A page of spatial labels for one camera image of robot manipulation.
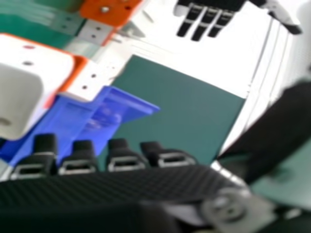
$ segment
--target green mat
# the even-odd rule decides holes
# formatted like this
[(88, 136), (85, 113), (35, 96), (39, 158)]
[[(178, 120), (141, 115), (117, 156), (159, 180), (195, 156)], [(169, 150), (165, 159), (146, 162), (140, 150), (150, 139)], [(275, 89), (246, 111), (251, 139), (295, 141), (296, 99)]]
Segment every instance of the green mat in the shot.
[[(244, 104), (240, 97), (140, 57), (131, 59), (113, 85), (161, 108), (123, 124), (114, 138), (126, 138), (137, 152), (140, 142), (159, 141), (203, 164), (218, 153)], [(99, 157), (102, 168), (106, 155), (104, 150)]]

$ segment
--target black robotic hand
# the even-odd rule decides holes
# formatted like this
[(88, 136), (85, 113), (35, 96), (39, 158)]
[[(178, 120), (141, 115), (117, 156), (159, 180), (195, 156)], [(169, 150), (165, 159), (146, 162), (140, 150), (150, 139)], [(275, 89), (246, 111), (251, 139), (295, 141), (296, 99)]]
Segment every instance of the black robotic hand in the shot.
[[(183, 37), (191, 25), (204, 15), (195, 30), (192, 40), (199, 41), (205, 31), (210, 28), (208, 36), (216, 37), (218, 33), (230, 22), (234, 14), (238, 12), (247, 0), (178, 0), (174, 9), (175, 16), (186, 18), (179, 28), (178, 36)], [(256, 6), (268, 9), (269, 15), (278, 20), (292, 34), (301, 34), (299, 20), (290, 15), (278, 0), (249, 0)]]

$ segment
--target green board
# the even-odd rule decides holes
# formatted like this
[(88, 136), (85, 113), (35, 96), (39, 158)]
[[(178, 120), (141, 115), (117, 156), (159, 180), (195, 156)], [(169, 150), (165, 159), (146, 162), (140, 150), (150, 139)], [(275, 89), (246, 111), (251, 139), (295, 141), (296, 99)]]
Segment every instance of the green board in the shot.
[[(123, 124), (114, 138), (126, 138), (137, 152), (140, 142), (159, 141), (203, 164), (218, 153), (244, 104), (240, 97), (140, 57), (131, 59), (113, 85), (161, 108)], [(99, 158), (102, 168), (106, 155)]]

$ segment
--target orange bracket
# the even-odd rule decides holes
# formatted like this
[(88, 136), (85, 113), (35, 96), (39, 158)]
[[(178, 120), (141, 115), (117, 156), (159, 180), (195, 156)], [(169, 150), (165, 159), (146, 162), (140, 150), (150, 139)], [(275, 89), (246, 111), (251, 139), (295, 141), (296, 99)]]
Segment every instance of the orange bracket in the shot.
[(142, 0), (85, 0), (80, 9), (84, 18), (115, 28), (126, 24)]

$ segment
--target blue plastic tray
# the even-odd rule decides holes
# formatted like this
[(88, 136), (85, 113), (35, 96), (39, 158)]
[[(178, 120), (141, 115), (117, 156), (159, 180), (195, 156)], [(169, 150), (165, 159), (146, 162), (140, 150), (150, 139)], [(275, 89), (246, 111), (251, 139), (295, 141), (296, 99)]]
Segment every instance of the blue plastic tray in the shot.
[(58, 163), (70, 154), (74, 140), (92, 140), (99, 155), (122, 123), (157, 111), (157, 106), (112, 86), (104, 87), (89, 103), (58, 96), (53, 107), (25, 137), (3, 145), (0, 158), (15, 166), (31, 153), (33, 138), (41, 133), (57, 135)]

